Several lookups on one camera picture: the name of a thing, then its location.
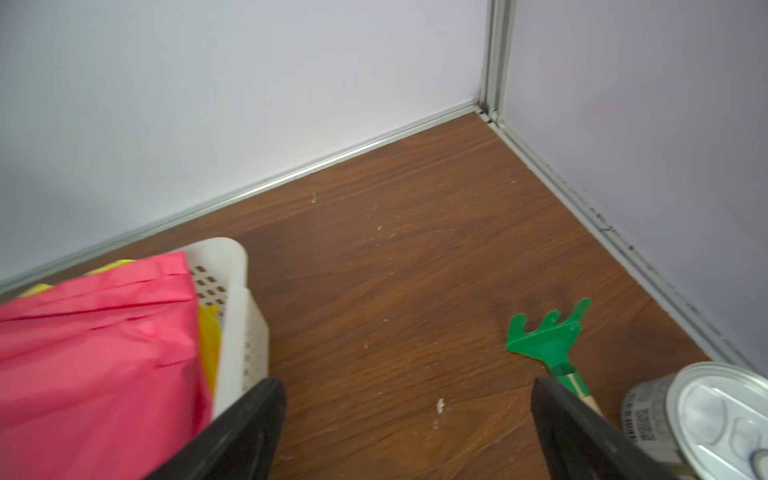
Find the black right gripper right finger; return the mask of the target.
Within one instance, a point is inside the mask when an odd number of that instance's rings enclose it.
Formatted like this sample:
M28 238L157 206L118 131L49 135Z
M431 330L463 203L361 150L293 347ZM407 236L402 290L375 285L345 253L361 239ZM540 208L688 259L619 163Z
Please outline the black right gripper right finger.
M535 380L531 413L552 479L675 479L553 378Z

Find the plain yellow raincoat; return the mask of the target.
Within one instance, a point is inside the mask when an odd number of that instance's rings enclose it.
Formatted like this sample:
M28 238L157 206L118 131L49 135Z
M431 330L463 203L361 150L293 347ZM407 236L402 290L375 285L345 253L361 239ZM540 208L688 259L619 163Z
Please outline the plain yellow raincoat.
M96 275L123 265L135 262L135 260L118 260L87 272L85 275ZM38 283L23 291L17 298L26 298L52 289L49 284ZM215 392L217 372L220 357L222 331L217 320L218 307L216 305L203 306L198 304L198 330L199 330L199 355L206 380L206 384L213 395Z

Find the green toy rake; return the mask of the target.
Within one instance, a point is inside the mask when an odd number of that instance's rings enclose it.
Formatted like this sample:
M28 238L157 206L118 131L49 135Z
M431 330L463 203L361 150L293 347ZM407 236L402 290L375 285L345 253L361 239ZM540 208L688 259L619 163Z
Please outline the green toy rake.
M530 332L525 331L527 316L516 314L509 323L505 348L541 362L567 390L602 416L590 389L569 358L570 349L582 331L581 320L590 304L590 298L579 300L565 320L561 319L560 311L550 311Z

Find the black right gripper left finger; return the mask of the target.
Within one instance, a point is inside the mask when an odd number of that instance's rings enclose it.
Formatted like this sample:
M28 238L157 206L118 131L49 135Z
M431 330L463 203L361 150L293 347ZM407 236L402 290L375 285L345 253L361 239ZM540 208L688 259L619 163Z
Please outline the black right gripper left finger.
M149 479L267 479L286 413L278 379L261 380Z

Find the pink raincoat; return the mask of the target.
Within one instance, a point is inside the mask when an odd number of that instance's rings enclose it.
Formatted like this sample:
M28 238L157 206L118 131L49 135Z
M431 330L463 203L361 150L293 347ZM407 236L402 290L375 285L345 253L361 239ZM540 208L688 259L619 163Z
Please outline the pink raincoat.
M181 252L1 308L1 475L140 479L210 423L198 297Z

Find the white perforated plastic basket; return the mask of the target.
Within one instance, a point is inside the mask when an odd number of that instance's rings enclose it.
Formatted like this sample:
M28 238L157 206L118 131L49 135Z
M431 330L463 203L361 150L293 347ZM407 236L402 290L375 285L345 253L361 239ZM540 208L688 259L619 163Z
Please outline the white perforated plastic basket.
M269 376L269 326L248 288L249 257L239 242L216 237L179 250L186 255L198 299L217 308L222 338L213 394L216 418Z

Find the round metal tin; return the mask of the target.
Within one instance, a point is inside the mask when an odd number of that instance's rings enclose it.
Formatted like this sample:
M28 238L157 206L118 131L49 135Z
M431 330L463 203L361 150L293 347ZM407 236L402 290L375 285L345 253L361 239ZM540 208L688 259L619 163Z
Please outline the round metal tin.
M767 379L700 362L633 386L622 430L680 479L767 477Z

